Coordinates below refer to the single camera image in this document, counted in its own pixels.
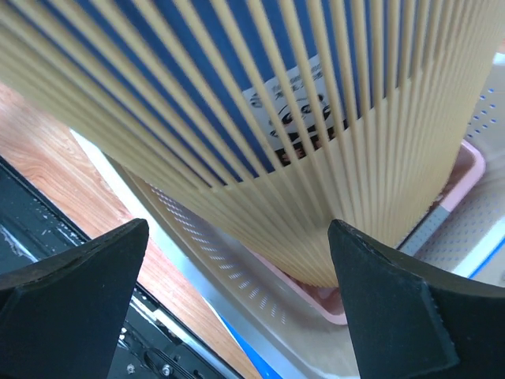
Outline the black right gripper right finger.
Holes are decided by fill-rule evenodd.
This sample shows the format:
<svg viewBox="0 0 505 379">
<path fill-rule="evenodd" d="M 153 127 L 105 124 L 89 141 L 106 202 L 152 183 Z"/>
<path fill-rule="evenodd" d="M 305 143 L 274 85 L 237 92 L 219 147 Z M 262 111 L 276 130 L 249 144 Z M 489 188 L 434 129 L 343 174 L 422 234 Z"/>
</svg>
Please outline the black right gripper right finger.
<svg viewBox="0 0 505 379">
<path fill-rule="evenodd" d="M 419 261 L 343 220 L 327 236 L 361 377 L 503 377 L 503 288 Z"/>
</svg>

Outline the blue bucket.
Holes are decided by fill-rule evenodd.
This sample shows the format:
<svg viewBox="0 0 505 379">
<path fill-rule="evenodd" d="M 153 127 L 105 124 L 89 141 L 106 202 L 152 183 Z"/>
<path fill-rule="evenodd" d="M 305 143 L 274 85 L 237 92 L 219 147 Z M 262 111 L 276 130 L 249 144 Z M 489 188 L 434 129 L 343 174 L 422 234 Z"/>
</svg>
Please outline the blue bucket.
<svg viewBox="0 0 505 379">
<path fill-rule="evenodd" d="M 50 111 L 146 135 L 206 186 L 331 152 L 368 184 L 361 119 L 387 94 L 404 1 L 4 1 L 9 39 L 62 71 Z"/>
</svg>

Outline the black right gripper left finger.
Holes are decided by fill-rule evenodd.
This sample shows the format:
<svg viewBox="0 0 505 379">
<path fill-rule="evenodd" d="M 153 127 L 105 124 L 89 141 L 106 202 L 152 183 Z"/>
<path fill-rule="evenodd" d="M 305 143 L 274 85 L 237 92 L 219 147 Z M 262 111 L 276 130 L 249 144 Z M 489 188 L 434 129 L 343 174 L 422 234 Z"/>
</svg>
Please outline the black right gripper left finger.
<svg viewBox="0 0 505 379">
<path fill-rule="evenodd" d="M 148 238 L 134 219 L 2 274 L 1 376 L 107 377 Z"/>
</svg>

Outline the yellow slatted basket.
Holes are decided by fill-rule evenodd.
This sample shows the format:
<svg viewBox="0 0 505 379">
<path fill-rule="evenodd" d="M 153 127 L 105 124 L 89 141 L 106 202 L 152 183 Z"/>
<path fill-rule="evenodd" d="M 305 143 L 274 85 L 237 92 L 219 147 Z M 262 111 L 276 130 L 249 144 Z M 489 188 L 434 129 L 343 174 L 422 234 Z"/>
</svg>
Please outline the yellow slatted basket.
<svg viewBox="0 0 505 379">
<path fill-rule="evenodd" d="M 504 34 L 501 1 L 404 1 L 401 51 L 388 48 L 387 94 L 361 119 L 368 184 L 340 180 L 339 157 L 307 152 L 258 178 L 206 186 L 146 135 L 85 133 L 51 112 L 49 86 L 62 71 L 37 66 L 35 52 L 9 39 L 1 23 L 1 76 L 70 124 L 125 169 L 197 214 L 277 268 L 318 287 L 338 280 L 327 229 L 341 219 L 388 245 L 398 244 L 445 186 L 466 121 Z"/>
</svg>

